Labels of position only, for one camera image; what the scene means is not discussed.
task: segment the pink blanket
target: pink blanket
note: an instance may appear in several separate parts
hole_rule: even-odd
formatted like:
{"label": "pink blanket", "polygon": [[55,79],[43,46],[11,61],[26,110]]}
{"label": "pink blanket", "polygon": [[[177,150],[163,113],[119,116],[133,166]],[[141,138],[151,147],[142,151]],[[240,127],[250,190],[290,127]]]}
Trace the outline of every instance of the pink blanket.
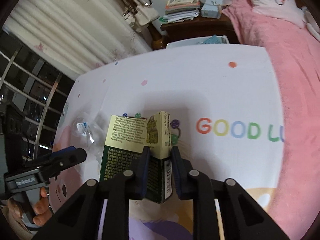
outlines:
{"label": "pink blanket", "polygon": [[242,44],[265,47],[280,87],[285,146],[278,190],[269,214],[298,240],[320,210],[320,43],[306,29],[252,12],[233,0],[228,16]]}

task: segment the metal window bar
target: metal window bar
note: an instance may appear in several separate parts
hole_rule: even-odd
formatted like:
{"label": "metal window bar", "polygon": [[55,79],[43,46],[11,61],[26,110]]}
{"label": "metal window bar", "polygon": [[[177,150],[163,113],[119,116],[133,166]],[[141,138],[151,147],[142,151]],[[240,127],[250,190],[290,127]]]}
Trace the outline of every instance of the metal window bar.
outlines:
{"label": "metal window bar", "polygon": [[[13,86],[13,85],[11,85],[10,83],[8,83],[7,81],[3,81],[3,83],[8,87],[8,89],[10,89],[10,90],[12,90],[13,92],[16,92],[16,93],[19,93],[19,94],[22,94],[23,96],[25,96],[26,98],[28,98],[29,100],[31,100],[31,101],[33,101],[33,102],[35,102],[36,104],[38,104],[38,105],[41,105],[41,106],[43,106],[43,107],[45,107],[45,104],[44,103],[42,103],[42,102],[40,102],[40,101],[38,101],[38,100],[36,100],[36,99],[34,99],[33,97],[31,97],[31,96],[29,96],[28,94],[26,94],[25,92],[23,92],[23,91],[21,91],[21,90],[19,90],[19,89],[17,89],[15,86]],[[52,107],[48,107],[48,109],[50,110],[50,111],[52,111],[52,112],[55,112],[55,113],[57,113],[57,114],[61,114],[61,112],[59,112],[58,110],[56,110],[56,109],[54,109],[54,108],[52,108]]]}
{"label": "metal window bar", "polygon": [[45,102],[45,107],[42,111],[42,114],[41,114],[41,117],[40,117],[40,122],[39,122],[39,125],[38,125],[38,130],[37,130],[37,135],[36,135],[36,142],[35,142],[35,148],[33,150],[33,158],[36,159],[37,156],[38,156],[38,145],[39,145],[39,141],[40,141],[40,135],[41,135],[41,131],[42,131],[42,126],[43,126],[43,123],[44,123],[44,119],[45,119],[45,115],[47,114],[47,111],[49,109],[49,104],[51,102],[51,99],[53,97],[53,94],[55,92],[55,90],[57,89],[57,86],[60,82],[60,79],[62,77],[62,74],[61,72],[59,73],[59,75],[57,76],[57,79],[56,81],[54,82],[53,84],[53,87],[49,93],[49,96],[47,98],[47,101]]}
{"label": "metal window bar", "polygon": [[[31,123],[35,124],[36,126],[39,126],[39,123],[38,123],[37,121],[33,120],[33,119],[30,119],[30,118],[28,118],[28,117],[25,117],[25,120],[28,121],[28,122],[31,122]],[[42,128],[44,128],[44,129],[46,129],[46,130],[48,130],[48,131],[54,132],[54,133],[57,131],[56,129],[53,129],[53,128],[51,128],[51,127],[49,127],[49,126],[46,126],[46,125],[43,125]]]}
{"label": "metal window bar", "polygon": [[[25,142],[28,141],[27,138],[25,138],[25,137],[23,137],[22,139],[23,139]],[[33,145],[36,144],[36,142],[35,142],[35,141],[32,141],[32,140],[29,140],[29,143],[31,143],[31,144],[33,144]],[[43,144],[41,144],[41,143],[39,143],[38,146],[41,147],[41,148],[47,149],[47,150],[52,150],[51,147],[48,147],[48,146],[43,145]]]}
{"label": "metal window bar", "polygon": [[[6,60],[10,61],[10,59],[2,52],[0,51],[0,55],[2,57],[4,57]],[[35,80],[37,80],[39,83],[43,84],[46,87],[49,87],[52,89],[52,85],[48,84],[47,82],[43,81],[42,79],[38,78],[36,75],[34,75],[33,73],[29,72],[28,70],[24,69],[23,67],[21,67],[20,65],[18,65],[15,62],[12,62],[13,65],[15,65],[17,68],[19,68],[20,70],[22,70],[24,73],[28,74],[30,77],[33,77]],[[68,97],[68,95],[62,91],[60,91],[59,89],[56,89],[56,91],[63,95],[64,97]]]}
{"label": "metal window bar", "polygon": [[0,80],[0,90],[1,90],[1,87],[2,87],[2,85],[3,85],[3,83],[4,83],[5,76],[7,75],[7,73],[8,73],[8,71],[9,71],[9,69],[10,69],[10,67],[11,67],[14,59],[15,59],[16,56],[18,55],[18,53],[19,53],[19,51],[20,51],[21,48],[22,48],[22,46],[20,46],[20,48],[18,48],[18,49],[14,52],[14,54],[13,54],[12,57],[11,57],[11,59],[9,60],[9,63],[7,64],[7,67],[5,68],[5,70],[4,70],[3,74],[2,74],[1,80]]}
{"label": "metal window bar", "polygon": [[[55,91],[57,91],[58,93],[60,93],[61,95],[65,96],[65,97],[68,97],[68,95],[65,94],[65,93],[63,93],[63,92],[61,92],[60,90],[57,89],[57,86],[58,86],[58,84],[59,84],[59,82],[60,82],[60,80],[61,80],[61,77],[62,77],[62,73],[61,73],[61,72],[58,74],[57,79],[56,79],[54,85],[51,86],[50,84],[44,82],[43,80],[41,80],[40,78],[38,78],[37,76],[35,76],[33,73],[30,73],[29,71],[25,70],[25,69],[24,69],[23,67],[21,67],[20,65],[16,64],[16,63],[14,62],[14,60],[15,60],[16,56],[18,55],[19,51],[21,50],[21,48],[22,48],[22,46],[20,46],[20,47],[14,52],[14,54],[13,54],[12,57],[11,57],[11,59],[9,59],[4,53],[2,53],[2,52],[0,51],[0,55],[3,56],[5,59],[7,59],[7,60],[9,61],[7,67],[6,67],[5,70],[4,70],[4,73],[2,74],[2,77],[0,78],[0,89],[1,89],[2,85],[5,84],[6,87],[7,87],[8,89],[12,90],[13,92],[19,93],[19,94],[25,96],[26,98],[28,98],[29,100],[35,102],[36,104],[41,105],[41,106],[44,107],[44,109],[43,109],[43,111],[42,111],[42,114],[41,114],[41,117],[40,117],[40,122],[39,122],[39,123],[36,122],[36,121],[34,121],[34,120],[32,120],[32,119],[30,119],[30,118],[28,118],[28,117],[25,117],[25,120],[26,120],[26,121],[31,122],[31,123],[33,123],[33,124],[35,124],[35,125],[38,126],[37,134],[36,134],[36,141],[29,140],[29,143],[35,145],[35,146],[34,146],[34,150],[33,150],[33,158],[35,159],[35,158],[37,158],[38,147],[42,147],[42,148],[45,148],[45,149],[47,149],[47,150],[52,150],[51,147],[47,147],[47,146],[39,143],[39,141],[40,141],[40,135],[41,135],[42,128],[44,128],[44,129],[46,129],[46,130],[49,130],[49,131],[52,131],[52,132],[56,132],[55,129],[44,125],[44,119],[45,119],[45,116],[46,116],[48,110],[53,111],[53,112],[61,115],[61,112],[59,112],[58,110],[56,110],[56,109],[54,109],[54,108],[52,108],[52,107],[49,106],[49,105],[50,105],[50,102],[51,102],[51,100],[52,100],[52,97],[53,97],[53,95],[54,95],[54,93],[55,93]],[[51,91],[50,91],[50,93],[49,93],[49,96],[48,96],[45,104],[42,103],[42,102],[40,102],[40,101],[38,101],[38,100],[36,100],[36,99],[34,99],[33,97],[31,97],[30,95],[26,94],[25,92],[17,89],[16,87],[14,87],[13,85],[11,85],[10,83],[8,83],[8,82],[5,80],[5,77],[6,77],[7,73],[8,73],[8,71],[9,71],[10,67],[12,66],[12,64],[14,64],[14,65],[15,65],[16,67],[18,67],[20,70],[22,70],[22,71],[24,71],[25,73],[27,73],[29,76],[31,76],[31,77],[34,78],[35,80],[37,80],[39,83],[41,83],[41,84],[43,84],[43,85],[51,88]]]}

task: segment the nightstand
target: nightstand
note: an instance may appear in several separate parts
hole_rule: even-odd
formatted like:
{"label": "nightstand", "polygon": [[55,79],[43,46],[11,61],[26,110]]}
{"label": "nightstand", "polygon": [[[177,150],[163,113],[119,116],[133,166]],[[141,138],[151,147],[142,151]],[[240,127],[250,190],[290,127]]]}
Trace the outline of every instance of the nightstand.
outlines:
{"label": "nightstand", "polygon": [[199,15],[192,21],[162,24],[160,29],[167,31],[170,42],[190,38],[226,35],[230,43],[239,44],[230,19],[224,14],[220,19],[204,18]]}

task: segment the window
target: window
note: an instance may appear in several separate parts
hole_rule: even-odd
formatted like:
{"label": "window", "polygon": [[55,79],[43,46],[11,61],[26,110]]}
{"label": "window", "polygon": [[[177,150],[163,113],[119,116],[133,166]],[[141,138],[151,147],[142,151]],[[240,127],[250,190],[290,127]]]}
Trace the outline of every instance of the window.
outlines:
{"label": "window", "polygon": [[0,76],[0,98],[11,100],[25,114],[23,156],[33,159],[51,152],[61,112],[74,81],[3,30],[0,32]]}

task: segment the stack of books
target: stack of books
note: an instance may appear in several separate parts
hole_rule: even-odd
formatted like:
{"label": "stack of books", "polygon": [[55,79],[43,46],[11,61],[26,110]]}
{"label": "stack of books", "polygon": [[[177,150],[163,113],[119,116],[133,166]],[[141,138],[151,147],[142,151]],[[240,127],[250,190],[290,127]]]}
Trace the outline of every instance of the stack of books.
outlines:
{"label": "stack of books", "polygon": [[166,23],[193,20],[199,16],[199,0],[169,0],[165,7],[165,15],[159,21]]}

